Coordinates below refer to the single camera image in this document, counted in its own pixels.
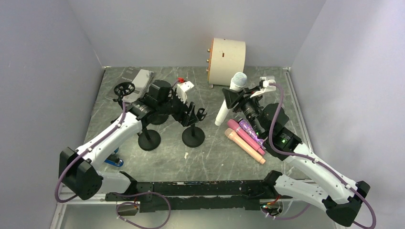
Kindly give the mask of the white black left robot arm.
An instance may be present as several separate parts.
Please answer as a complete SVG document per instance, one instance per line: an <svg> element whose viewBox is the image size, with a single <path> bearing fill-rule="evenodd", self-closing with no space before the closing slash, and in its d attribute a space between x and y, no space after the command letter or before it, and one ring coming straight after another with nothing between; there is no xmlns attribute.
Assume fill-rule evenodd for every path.
<svg viewBox="0 0 405 229"><path fill-rule="evenodd" d="M121 115L89 142L77 149L67 147L60 153L59 179L54 191L57 202L62 202L59 196L61 185L67 186L74 197L82 200L90 199L98 192L135 194L135 179L125 172L101 173L99 167L133 135L138 135L141 149L156 149L161 136L148 129L148 125L163 124L169 116L185 127L186 134L191 134L195 124L205 118L203 108L195 109L195 104L187 101L187 93L193 87L193 83L181 78L173 84L156 80L141 98L127 104L124 97L135 91L134 84L123 82L116 85L114 93L122 109Z"/></svg>

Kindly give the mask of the white microphone silver grille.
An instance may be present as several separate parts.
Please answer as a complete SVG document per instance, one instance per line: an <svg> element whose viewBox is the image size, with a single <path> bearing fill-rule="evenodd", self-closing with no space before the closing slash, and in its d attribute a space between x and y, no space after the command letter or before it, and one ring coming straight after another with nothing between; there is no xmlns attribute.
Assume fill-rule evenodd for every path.
<svg viewBox="0 0 405 229"><path fill-rule="evenodd" d="M237 72L231 78L229 90L228 91L225 90L224 101L223 101L223 103L222 103L222 105L221 105L221 107L219 109L219 112L218 112L216 118L215 118L214 124L216 126L220 126L224 122L226 116L229 113L230 109L228 108L228 106L231 104L230 91L233 91L233 92L236 92L236 93L240 92L246 86L246 82L247 82L247 75L245 73L243 73L243 72Z"/></svg>

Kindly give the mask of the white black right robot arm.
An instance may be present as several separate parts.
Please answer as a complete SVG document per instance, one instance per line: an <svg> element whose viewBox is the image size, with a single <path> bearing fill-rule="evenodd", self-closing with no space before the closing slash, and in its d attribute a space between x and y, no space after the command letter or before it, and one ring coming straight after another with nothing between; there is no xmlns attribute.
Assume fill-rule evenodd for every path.
<svg viewBox="0 0 405 229"><path fill-rule="evenodd" d="M271 171L265 181L281 195L299 198L313 206L324 210L334 222L349 227L356 225L356 217L363 204L372 216L374 229L376 215L365 199L370 185L365 181L354 181L319 158L310 147L285 127L289 117L282 108L282 101L262 107L259 104L261 91L258 87L243 89L239 92L223 89L226 107L233 112L242 112L245 119L253 127L256 135L263 139L265 150L281 161L285 161L317 183L312 186L295 181L277 171Z"/></svg>

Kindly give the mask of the peach microphone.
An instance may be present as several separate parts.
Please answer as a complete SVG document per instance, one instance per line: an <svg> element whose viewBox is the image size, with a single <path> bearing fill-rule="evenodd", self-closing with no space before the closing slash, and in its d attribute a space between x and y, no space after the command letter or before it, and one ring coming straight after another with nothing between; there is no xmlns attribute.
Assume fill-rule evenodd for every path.
<svg viewBox="0 0 405 229"><path fill-rule="evenodd" d="M225 130L225 135L228 139L234 141L239 147L241 147L246 153L248 153L253 159L255 159L258 163L264 164L266 160L256 152L245 140L243 140L236 131L232 130L231 128L227 128Z"/></svg>

